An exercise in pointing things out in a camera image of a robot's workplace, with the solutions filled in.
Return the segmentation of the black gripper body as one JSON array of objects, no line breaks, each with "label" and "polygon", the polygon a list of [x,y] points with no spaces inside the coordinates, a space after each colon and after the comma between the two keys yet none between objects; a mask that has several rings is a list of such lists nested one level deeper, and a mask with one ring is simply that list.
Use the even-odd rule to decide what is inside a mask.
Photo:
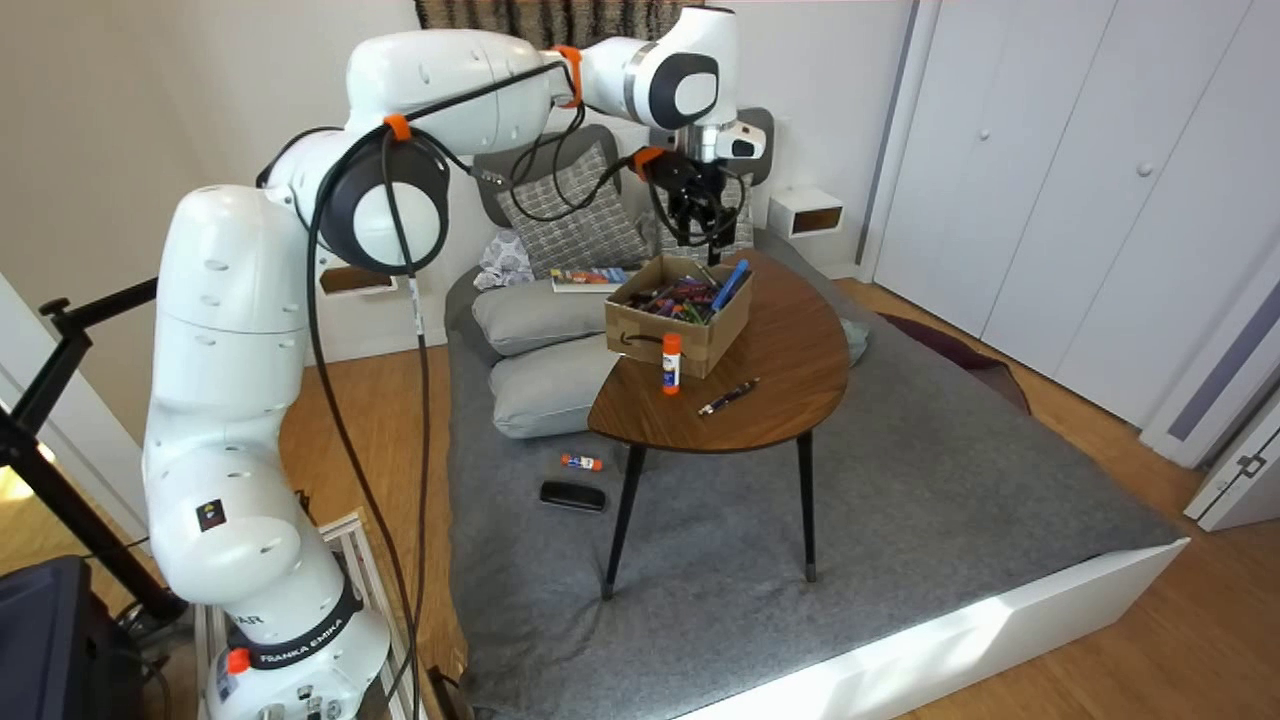
[{"label": "black gripper body", "polygon": [[729,120],[678,127],[646,165],[659,218],[677,238],[729,238],[734,231],[734,208],[724,190],[744,187],[764,160],[767,130],[761,124]]}]

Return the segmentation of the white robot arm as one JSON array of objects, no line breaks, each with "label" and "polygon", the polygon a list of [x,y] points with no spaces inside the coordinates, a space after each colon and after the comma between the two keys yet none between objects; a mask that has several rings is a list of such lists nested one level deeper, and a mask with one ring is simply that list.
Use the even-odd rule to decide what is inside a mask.
[{"label": "white robot arm", "polygon": [[355,596],[279,464],[317,258],[418,272],[448,235],[448,165],[537,143],[561,102],[666,130],[696,165],[764,153],[734,117],[724,7],[588,46],[418,28],[362,38],[347,120],[287,143],[263,182],[174,203],[139,474],[162,581],[240,632],[206,662],[213,720],[355,720],[391,653],[387,618]]}]

